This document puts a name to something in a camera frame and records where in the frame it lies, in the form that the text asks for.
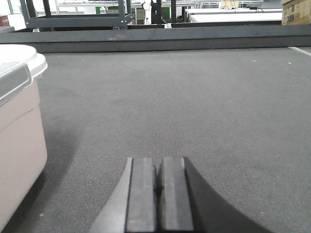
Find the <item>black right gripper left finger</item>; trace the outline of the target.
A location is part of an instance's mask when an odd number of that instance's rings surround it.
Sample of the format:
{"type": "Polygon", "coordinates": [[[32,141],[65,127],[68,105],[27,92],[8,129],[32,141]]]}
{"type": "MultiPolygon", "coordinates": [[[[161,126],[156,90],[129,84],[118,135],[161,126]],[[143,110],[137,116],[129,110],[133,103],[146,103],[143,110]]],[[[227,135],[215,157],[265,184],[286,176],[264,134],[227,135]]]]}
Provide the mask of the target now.
{"type": "Polygon", "coordinates": [[[90,233],[154,233],[155,169],[151,158],[128,158],[122,176],[90,233]]]}

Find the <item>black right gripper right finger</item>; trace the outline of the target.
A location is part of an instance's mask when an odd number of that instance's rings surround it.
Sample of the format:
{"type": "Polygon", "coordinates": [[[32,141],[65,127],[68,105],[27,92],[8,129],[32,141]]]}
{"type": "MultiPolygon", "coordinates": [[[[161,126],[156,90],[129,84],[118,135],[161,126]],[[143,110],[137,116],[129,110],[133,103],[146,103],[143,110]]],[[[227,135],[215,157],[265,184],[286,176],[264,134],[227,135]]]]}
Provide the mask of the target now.
{"type": "Polygon", "coordinates": [[[186,158],[160,166],[158,220],[162,233],[265,233],[267,229],[225,201],[186,158]]]}

